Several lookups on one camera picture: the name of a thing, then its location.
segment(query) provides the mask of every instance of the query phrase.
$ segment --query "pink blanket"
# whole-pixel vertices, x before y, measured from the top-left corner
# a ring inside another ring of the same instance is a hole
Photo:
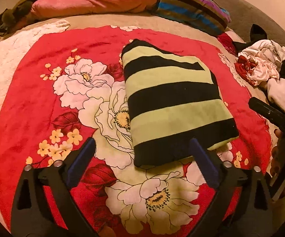
[[[157,0],[38,0],[32,13],[37,19],[83,15],[90,13],[142,12]]]

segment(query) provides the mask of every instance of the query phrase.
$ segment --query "silver screw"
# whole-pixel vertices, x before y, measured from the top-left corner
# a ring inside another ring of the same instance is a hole
[[[255,172],[261,172],[261,168],[258,167],[258,166],[255,166],[255,167],[254,167],[254,171],[255,171]]]
[[[226,167],[226,168],[230,168],[230,167],[233,166],[229,161],[225,161],[225,162],[223,163],[223,165],[224,165],[224,167]]]
[[[63,162],[62,162],[61,160],[57,160],[57,161],[55,161],[55,162],[53,163],[53,165],[54,165],[55,167],[60,167],[60,166],[62,166],[62,164],[63,164]]]
[[[24,170],[25,171],[29,171],[29,170],[31,170],[33,167],[30,165],[30,164],[28,164],[28,165],[26,165],[25,167],[24,167]]]

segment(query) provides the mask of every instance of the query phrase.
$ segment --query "folded striped cloth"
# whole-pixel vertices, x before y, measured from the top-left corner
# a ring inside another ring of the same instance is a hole
[[[231,21],[229,12],[213,0],[159,0],[154,14],[185,23],[212,36],[222,34]]]
[[[188,144],[214,150],[238,137],[214,74],[194,56],[178,56],[135,39],[122,51],[134,164],[189,157]]]

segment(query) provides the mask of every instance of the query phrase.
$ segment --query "flower center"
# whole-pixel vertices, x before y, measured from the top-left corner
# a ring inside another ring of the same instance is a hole
[[[86,72],[81,72],[82,77],[84,78],[85,81],[87,82],[91,82],[91,75],[89,73]]]
[[[163,208],[169,201],[170,194],[167,188],[162,191],[157,191],[153,196],[146,199],[146,207],[149,210],[156,211],[156,209]]]
[[[118,111],[114,116],[116,124],[125,128],[127,131],[130,131],[130,120],[128,110]]]

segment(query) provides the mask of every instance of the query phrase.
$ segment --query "green sleeve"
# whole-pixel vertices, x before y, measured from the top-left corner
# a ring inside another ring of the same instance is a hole
[[[277,200],[273,204],[273,227],[275,231],[279,229],[279,227],[285,221],[285,197]]]

